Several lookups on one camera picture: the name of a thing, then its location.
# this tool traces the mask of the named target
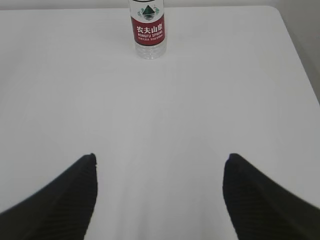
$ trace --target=red label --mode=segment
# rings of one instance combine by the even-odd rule
[[[166,37],[165,15],[155,22],[140,22],[131,17],[134,40],[141,45],[154,46],[161,43]]]

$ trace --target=white table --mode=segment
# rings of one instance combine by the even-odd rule
[[[88,240],[235,240],[239,153],[320,207],[320,108],[271,7],[166,9],[167,53],[135,55],[128,9],[0,11],[0,211],[84,154]]]

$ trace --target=water bottle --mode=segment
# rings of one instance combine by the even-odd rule
[[[164,0],[129,0],[137,54],[156,59],[167,49]]]

